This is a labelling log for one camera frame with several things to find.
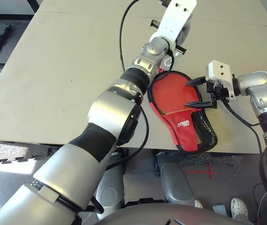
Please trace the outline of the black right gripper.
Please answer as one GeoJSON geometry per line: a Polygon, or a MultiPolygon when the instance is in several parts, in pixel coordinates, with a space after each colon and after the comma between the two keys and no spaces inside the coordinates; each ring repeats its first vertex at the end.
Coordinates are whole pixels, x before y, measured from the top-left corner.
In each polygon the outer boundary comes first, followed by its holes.
{"type": "Polygon", "coordinates": [[[229,108],[229,92],[227,88],[224,88],[220,82],[211,83],[206,81],[204,76],[198,77],[192,80],[189,80],[185,85],[186,86],[199,86],[206,83],[207,93],[210,94],[211,101],[201,102],[194,101],[186,103],[185,106],[191,108],[213,108],[217,109],[217,101],[220,100],[223,105],[228,109],[229,108]]]}

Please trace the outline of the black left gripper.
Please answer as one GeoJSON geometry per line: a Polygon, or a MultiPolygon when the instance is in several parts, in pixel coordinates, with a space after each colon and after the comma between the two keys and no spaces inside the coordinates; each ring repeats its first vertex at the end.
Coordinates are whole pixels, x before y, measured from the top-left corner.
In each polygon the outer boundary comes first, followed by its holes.
{"type": "MultiPolygon", "coordinates": [[[[152,20],[150,23],[150,27],[154,27],[155,29],[158,29],[159,25],[160,25],[160,22],[157,20],[152,20]]],[[[185,54],[186,49],[179,46],[179,45],[176,45],[175,52],[176,52],[175,53],[176,56],[178,56],[178,55],[181,56],[181,55],[185,54]]]]}

